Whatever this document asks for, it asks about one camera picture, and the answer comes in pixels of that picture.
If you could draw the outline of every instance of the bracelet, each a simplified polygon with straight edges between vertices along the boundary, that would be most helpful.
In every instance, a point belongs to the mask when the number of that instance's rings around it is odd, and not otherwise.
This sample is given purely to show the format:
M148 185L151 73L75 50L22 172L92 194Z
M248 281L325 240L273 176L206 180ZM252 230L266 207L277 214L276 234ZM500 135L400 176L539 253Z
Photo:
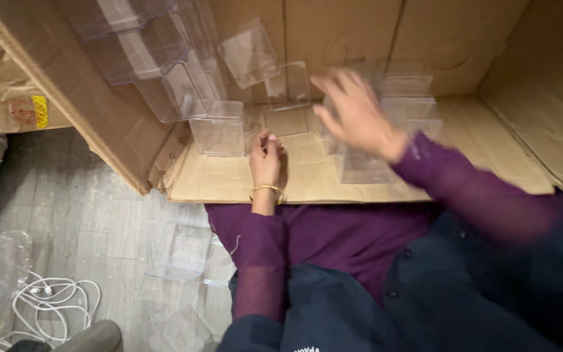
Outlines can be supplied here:
M255 186L254 188L251 188L251 192L249 192L249 199L251 199L252 203L253 203L253 194L255 193L255 191L257 191L258 189L262 189L262 188L270 188L272 190L276 190L277 192L279 192L279 195L280 195L277 198L277 205L279 205L283 202L283 192L282 192L282 190L279 189L279 187L271 186L271 185L259 185L259 186Z

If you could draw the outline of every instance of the tiled floor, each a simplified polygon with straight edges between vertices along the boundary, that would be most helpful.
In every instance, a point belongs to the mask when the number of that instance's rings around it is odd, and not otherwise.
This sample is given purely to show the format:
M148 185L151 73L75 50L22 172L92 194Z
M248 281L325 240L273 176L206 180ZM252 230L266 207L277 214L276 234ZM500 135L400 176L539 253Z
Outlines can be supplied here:
M231 322L227 288L144 275L152 239L165 224L208 226L202 204L168 204L156 190L138 196L73 128L10 135L9 144L0 169L0 233L30 234L34 271L97 282L103 294L97 319L119 324L126 351L147 351L147 337L188 290L199 293L201 317L220 338ZM70 318L73 324L82 319ZM60 330L55 316L40 320Z

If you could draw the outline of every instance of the hand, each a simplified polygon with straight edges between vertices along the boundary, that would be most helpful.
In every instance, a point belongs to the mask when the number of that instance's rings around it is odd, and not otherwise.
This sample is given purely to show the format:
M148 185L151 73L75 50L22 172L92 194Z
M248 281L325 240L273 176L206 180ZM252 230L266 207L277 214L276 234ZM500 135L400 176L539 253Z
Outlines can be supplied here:
M249 166L253 177L253 186L278 186L282 164L280 155L283 153L282 143L268 129L258 133L253 141L249 154ZM277 192L270 188L261 188L253 195L252 212L262 215L273 215L277 203Z
M313 108L335 138L391 164L401 159L409 138L388 122L372 88L360 75L350 69L332 68L310 80L332 99L340 115L338 122L322 105Z

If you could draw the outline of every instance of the purple top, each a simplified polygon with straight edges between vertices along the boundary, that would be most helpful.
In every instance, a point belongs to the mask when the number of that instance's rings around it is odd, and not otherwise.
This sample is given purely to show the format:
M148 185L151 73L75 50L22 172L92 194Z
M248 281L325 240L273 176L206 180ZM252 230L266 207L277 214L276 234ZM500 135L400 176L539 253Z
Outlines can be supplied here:
M257 314L283 321L285 268L302 262L352 275L382 305L395 254L427 235L445 209L490 241L512 244L543 236L563 213L563 193L528 195L422 133L392 168L436 202L282 205L269 217L251 213L248 204L207 204L212 229L229 252L236 249L234 320Z

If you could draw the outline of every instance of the sheer purple sleeve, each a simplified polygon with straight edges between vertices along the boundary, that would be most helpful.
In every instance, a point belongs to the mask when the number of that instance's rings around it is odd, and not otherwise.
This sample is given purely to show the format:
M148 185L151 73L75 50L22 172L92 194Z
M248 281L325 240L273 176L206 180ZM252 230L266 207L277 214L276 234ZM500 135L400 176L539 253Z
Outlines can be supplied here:
M232 255L238 268L233 319L260 315L284 319L287 241L281 217L249 213Z
M476 169L466 156L418 133L393 170L426 190L463 220L500 242L527 242L544 236L557 220L556 207Z

